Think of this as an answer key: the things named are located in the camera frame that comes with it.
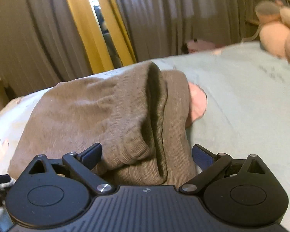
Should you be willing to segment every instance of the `white blanket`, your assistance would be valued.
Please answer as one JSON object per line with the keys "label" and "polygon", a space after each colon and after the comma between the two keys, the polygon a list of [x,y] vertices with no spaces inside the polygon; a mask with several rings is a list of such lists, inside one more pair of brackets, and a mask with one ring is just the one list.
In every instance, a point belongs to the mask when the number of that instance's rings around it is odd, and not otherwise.
{"label": "white blanket", "polygon": [[[203,52],[154,60],[178,69],[207,94],[205,115],[187,130],[190,144],[243,159],[258,154],[289,196],[282,225],[290,230],[290,64],[262,51],[258,43],[229,46],[220,55]],[[125,69],[94,76],[109,77]],[[43,90],[12,101],[0,113],[0,139],[9,150],[0,162],[6,173],[26,122]]]}

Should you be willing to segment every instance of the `pink stuffed toy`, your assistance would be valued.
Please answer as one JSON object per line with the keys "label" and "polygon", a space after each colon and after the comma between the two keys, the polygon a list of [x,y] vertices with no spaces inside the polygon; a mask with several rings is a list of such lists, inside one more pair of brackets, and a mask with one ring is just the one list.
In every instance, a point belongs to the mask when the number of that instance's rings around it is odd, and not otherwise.
{"label": "pink stuffed toy", "polygon": [[268,52],[290,62],[290,8],[280,0],[262,1],[255,11],[260,26],[253,37],[244,40],[253,40],[259,34],[260,41]]}

